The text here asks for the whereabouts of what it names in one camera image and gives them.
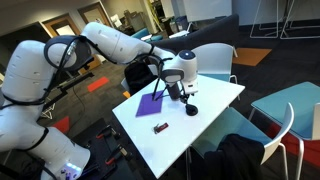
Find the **office furniture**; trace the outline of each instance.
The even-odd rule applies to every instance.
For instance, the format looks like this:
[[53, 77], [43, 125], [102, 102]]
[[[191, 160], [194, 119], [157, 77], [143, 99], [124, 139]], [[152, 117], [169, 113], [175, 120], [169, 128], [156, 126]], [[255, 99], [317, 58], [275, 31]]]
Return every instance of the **office furniture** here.
[[[268, 27], [266, 25], [263, 25], [261, 23], [258, 23], [263, 17], [263, 9], [265, 7], [270, 7], [272, 2], [276, 1], [276, 17], [275, 17], [275, 26], [274, 27]], [[302, 7], [303, 5], [311, 3], [305, 2], [305, 1], [297, 1], [296, 0], [286, 0], [286, 1], [279, 1], [279, 0], [260, 0], [256, 15], [254, 18], [254, 22], [252, 25], [252, 29], [250, 32], [250, 37], [251, 38], [278, 38], [280, 39], [301, 39], [301, 38], [319, 38], [320, 35], [308, 35], [308, 36], [299, 36], [299, 35], [294, 35], [291, 36], [289, 31], [292, 30], [299, 30], [299, 29], [305, 29], [305, 28], [315, 28], [315, 27], [320, 27], [320, 25], [312, 25], [312, 26], [294, 26], [294, 10], [298, 10], [299, 7]], [[273, 29], [273, 32], [268, 31], [266, 34], [259, 35], [257, 32], [262, 32], [265, 30], [270, 30]]]
[[[112, 111], [155, 177], [159, 178], [243, 91], [244, 86], [198, 75], [199, 92], [188, 100], [198, 107], [197, 115], [188, 116], [185, 104], [165, 96], [160, 113], [136, 117], [142, 95], [152, 93], [155, 84], [156, 81], [152, 82]], [[164, 87], [160, 82], [158, 90]], [[169, 126], [155, 134], [153, 128], [164, 123]]]
[[[131, 35], [131, 37], [137, 38], [137, 39], [142, 39], [143, 37], [150, 36], [151, 34], [149, 33], [147, 28], [143, 28], [140, 31], [134, 33]], [[145, 42], [151, 42], [151, 41], [159, 41], [163, 39], [162, 35], [152, 35], [151, 38], [145, 39]]]
[[220, 42], [234, 46], [238, 40], [238, 35], [239, 16], [233, 14], [202, 29], [189, 33], [187, 36], [152, 41], [150, 43], [157, 47], [170, 49], [178, 53], [181, 50], [191, 50], [208, 43]]
[[231, 75], [233, 47], [224, 43], [210, 43], [192, 49], [198, 61], [198, 73], [207, 77], [229, 82], [237, 76]]
[[249, 119], [258, 110], [277, 124], [283, 124], [282, 112], [290, 102], [295, 110], [295, 120], [290, 134], [299, 140], [296, 179], [300, 172], [304, 154], [304, 140], [320, 140], [320, 87], [303, 82], [254, 101]]
[[320, 25], [312, 25], [312, 26], [293, 26], [293, 16], [294, 16], [294, 11], [293, 11], [293, 8], [294, 7], [300, 7], [302, 6], [303, 4], [305, 4], [306, 2], [305, 1], [299, 1], [298, 0], [298, 4], [296, 3], [296, 0], [287, 0], [288, 1], [288, 4], [287, 4], [287, 8], [289, 8], [288, 12], [287, 12], [287, 15], [286, 15], [286, 18], [285, 18], [285, 21], [284, 21], [284, 25], [283, 27], [285, 28], [282, 28], [282, 31], [281, 31], [281, 35], [280, 35], [280, 38], [281, 39], [301, 39], [301, 38], [319, 38], [320, 35], [309, 35], [309, 36], [292, 36], [290, 37], [290, 35], [287, 33], [287, 31], [289, 30], [297, 30], [297, 29], [305, 29], [305, 28], [315, 28], [315, 27], [320, 27]]
[[[270, 5], [272, 2], [276, 1], [276, 17], [275, 17], [275, 26], [274, 27], [263, 27], [263, 25], [260, 23], [258, 23], [259, 21], [261, 21], [265, 16], [263, 14], [263, 10], [265, 7], [267, 7], [267, 5]], [[260, 0], [259, 1], [259, 5], [256, 11], [256, 15], [252, 24], [252, 28], [251, 28], [251, 32], [250, 32], [250, 37], [251, 38], [277, 38], [279, 37], [279, 32], [281, 32], [280, 29], [280, 22], [282, 21], [283, 18], [279, 19], [279, 0], [272, 0], [272, 1], [268, 1], [268, 0]], [[274, 32], [269, 32], [267, 34], [262, 34], [262, 35], [257, 35], [255, 34], [256, 32], [262, 32], [264, 30], [274, 30]]]
[[238, 134], [242, 137], [261, 142], [265, 151], [261, 159], [263, 164], [280, 145], [282, 148], [285, 177], [288, 179], [287, 159], [285, 146], [281, 143], [281, 138], [289, 131], [294, 121], [294, 111], [290, 103], [285, 107], [285, 111], [279, 112], [283, 125], [277, 136], [270, 139], [259, 128], [248, 121], [237, 110], [230, 107], [222, 112], [216, 120], [194, 141], [192, 147], [202, 157], [208, 151], [216, 151], [220, 142], [228, 134]]

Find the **black bag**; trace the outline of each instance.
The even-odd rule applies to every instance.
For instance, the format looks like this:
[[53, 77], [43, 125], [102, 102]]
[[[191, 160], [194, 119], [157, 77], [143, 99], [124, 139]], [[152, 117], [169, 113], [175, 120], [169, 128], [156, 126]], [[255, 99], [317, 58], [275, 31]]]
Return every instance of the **black bag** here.
[[124, 76], [130, 88], [130, 95], [135, 94], [157, 79], [157, 76], [152, 74], [148, 65], [140, 61], [129, 64], [124, 70]]

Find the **purple cloth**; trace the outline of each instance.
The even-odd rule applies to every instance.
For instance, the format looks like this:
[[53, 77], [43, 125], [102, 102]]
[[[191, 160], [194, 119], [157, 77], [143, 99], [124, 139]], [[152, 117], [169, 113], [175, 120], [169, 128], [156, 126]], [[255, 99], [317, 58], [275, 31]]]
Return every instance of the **purple cloth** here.
[[[156, 92], [154, 99], [159, 97], [161, 93], [162, 91]], [[156, 100], [152, 100], [152, 93], [144, 94], [141, 97], [136, 117], [159, 113], [161, 112], [161, 107], [162, 107], [162, 97], [158, 98], [158, 100], [156, 101]]]

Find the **whiteboard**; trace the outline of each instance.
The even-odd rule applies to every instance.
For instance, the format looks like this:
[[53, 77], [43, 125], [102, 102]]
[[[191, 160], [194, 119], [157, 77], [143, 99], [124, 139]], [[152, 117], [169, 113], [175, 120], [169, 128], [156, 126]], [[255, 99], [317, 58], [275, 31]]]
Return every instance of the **whiteboard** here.
[[183, 0], [189, 22], [232, 14], [232, 0]]

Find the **chair backrest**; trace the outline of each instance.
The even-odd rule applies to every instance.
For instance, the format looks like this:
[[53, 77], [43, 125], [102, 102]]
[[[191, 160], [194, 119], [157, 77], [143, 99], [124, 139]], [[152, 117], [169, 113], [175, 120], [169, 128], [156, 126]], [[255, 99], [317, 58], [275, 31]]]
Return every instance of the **chair backrest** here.
[[264, 156], [262, 158], [261, 164], [263, 164], [269, 157], [274, 153], [274, 151], [279, 146], [282, 137], [290, 130], [294, 120], [294, 111], [290, 103], [287, 104], [287, 108], [284, 114], [283, 124], [278, 132], [277, 136], [268, 144], [264, 145]]
[[312, 122], [312, 134], [311, 139], [312, 140], [320, 140], [320, 103], [316, 103], [314, 105], [313, 110], [313, 122]]
[[199, 74], [231, 74], [233, 47], [209, 43], [192, 50], [198, 61]]

